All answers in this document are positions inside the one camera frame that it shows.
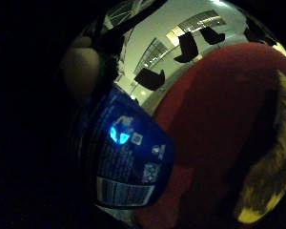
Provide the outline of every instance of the fluorescent light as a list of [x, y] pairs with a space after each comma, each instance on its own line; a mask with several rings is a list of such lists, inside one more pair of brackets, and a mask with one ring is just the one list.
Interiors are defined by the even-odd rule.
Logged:
[[213, 2], [214, 4], [220, 6], [220, 7], [225, 7], [227, 6], [227, 4], [225, 4], [224, 2], [221, 2], [220, 0], [211, 0], [211, 2]]

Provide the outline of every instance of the window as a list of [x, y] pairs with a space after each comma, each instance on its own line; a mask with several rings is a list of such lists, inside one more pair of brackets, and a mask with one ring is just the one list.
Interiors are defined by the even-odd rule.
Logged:
[[159, 59], [161, 59], [167, 51], [168, 49], [163, 45], [163, 43], [155, 38], [147, 50], [145, 50], [133, 73], [138, 74], [143, 68], [149, 69]]
[[216, 27], [223, 25], [226, 25], [225, 21], [214, 10], [209, 10], [201, 12], [180, 23], [166, 36], [175, 46], [178, 46], [178, 36], [184, 34], [187, 31], [195, 32], [205, 27]]

